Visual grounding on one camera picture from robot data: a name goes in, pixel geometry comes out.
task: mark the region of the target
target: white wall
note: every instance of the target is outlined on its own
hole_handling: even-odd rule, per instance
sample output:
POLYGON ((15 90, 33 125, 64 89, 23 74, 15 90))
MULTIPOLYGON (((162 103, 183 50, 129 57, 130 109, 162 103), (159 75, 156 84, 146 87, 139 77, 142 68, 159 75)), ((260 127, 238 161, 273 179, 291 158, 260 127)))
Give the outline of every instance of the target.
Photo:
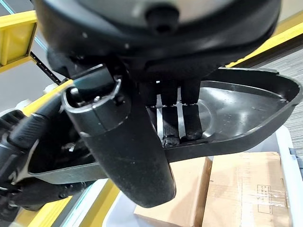
POLYGON ((279 21, 303 10, 303 0, 282 0, 282 10, 279 21))

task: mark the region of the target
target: metal strip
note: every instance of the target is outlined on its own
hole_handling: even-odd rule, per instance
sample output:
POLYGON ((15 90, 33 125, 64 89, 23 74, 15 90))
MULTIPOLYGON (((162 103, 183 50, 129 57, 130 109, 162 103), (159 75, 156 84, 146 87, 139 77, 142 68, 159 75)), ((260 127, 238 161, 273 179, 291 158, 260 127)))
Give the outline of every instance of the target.
POLYGON ((46 65, 40 59, 33 53, 30 52, 30 56, 33 58, 33 60, 36 62, 36 65, 57 85, 61 83, 61 80, 59 80, 55 74, 53 74, 46 65))

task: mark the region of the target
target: robotic arm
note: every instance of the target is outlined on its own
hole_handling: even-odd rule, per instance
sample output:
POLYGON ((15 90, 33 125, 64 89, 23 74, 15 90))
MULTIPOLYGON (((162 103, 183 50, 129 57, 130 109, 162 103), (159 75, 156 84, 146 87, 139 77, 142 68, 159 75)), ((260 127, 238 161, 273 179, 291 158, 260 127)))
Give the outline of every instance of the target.
POLYGON ((34 3, 49 63, 73 85, 3 131, 2 160, 14 157, 2 163, 5 209, 107 177, 135 203, 160 205, 176 193, 169 162, 245 151, 302 99, 301 85, 276 72, 218 70, 272 35, 280 0, 34 3))

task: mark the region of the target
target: brown cardboard box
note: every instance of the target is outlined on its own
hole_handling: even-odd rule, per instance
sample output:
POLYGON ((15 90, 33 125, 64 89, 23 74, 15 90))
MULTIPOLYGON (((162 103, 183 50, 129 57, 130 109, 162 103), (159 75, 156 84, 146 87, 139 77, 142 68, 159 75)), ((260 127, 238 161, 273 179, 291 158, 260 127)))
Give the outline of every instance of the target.
POLYGON ((214 157, 202 226, 289 226, 279 154, 214 157))
POLYGON ((170 164, 177 193, 160 206, 137 206, 134 214, 156 227, 200 227, 209 185, 212 161, 206 157, 170 164))

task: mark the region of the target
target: label on box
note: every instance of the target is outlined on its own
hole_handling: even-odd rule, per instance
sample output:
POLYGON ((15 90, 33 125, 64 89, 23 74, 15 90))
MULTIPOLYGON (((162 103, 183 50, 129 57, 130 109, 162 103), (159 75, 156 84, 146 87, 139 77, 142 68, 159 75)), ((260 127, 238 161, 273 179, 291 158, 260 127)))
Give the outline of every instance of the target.
POLYGON ((258 212, 272 214, 273 206, 271 202, 270 185, 257 185, 258 187, 258 212))

